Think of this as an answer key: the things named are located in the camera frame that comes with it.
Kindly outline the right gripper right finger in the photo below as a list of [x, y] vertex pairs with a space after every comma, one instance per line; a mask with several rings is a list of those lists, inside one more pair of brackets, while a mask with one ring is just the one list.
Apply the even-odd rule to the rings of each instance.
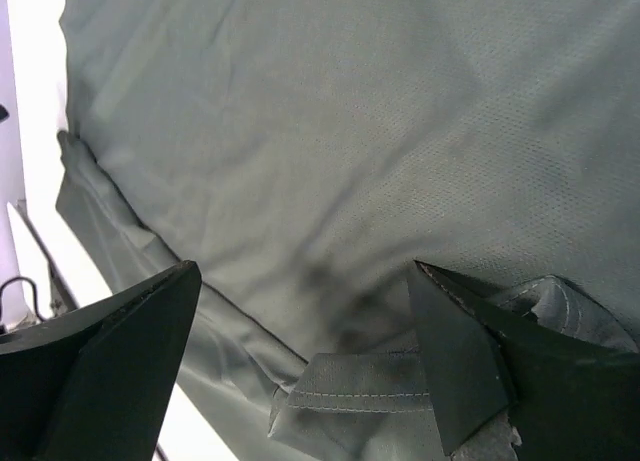
[[637, 353], [543, 327], [421, 263], [408, 291], [445, 454], [504, 414], [520, 460], [638, 459]]

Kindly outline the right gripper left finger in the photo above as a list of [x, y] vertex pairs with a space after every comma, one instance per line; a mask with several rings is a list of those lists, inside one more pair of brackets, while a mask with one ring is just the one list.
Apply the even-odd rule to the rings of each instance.
[[183, 261], [2, 335], [2, 459], [152, 459], [200, 288], [198, 266]]

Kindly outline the dark grey t-shirt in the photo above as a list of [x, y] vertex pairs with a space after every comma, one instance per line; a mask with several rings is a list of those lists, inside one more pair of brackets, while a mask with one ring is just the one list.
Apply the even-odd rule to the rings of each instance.
[[179, 385], [240, 460], [444, 453], [408, 279], [639, 356], [639, 0], [65, 0], [58, 207], [192, 260]]

